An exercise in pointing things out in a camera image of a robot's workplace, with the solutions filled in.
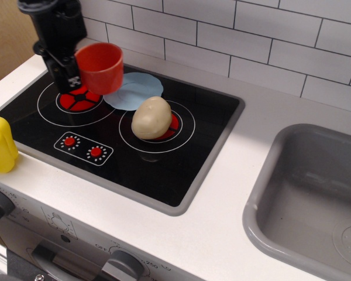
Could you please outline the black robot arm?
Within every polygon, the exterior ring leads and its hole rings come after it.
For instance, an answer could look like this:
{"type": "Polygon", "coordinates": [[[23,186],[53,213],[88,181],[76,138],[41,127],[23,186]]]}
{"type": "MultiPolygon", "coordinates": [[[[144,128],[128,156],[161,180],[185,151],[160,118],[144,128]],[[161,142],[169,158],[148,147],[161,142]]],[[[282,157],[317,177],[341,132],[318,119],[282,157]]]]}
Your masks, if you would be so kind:
{"type": "Polygon", "coordinates": [[[82,82],[75,50],[87,36],[80,1],[17,1],[17,6],[33,22],[39,38],[33,51],[42,56],[59,91],[79,89],[82,82]]]}

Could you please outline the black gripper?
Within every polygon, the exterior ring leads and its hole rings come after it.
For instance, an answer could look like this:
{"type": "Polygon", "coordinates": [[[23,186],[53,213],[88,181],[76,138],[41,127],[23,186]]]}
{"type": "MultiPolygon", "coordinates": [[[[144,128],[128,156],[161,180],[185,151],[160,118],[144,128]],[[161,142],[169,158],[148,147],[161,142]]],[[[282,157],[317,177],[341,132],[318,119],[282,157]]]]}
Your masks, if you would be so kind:
{"type": "Polygon", "coordinates": [[[80,5],[30,5],[39,44],[55,61],[49,72],[60,93],[82,87],[80,71],[75,62],[77,43],[87,36],[80,5]]]}

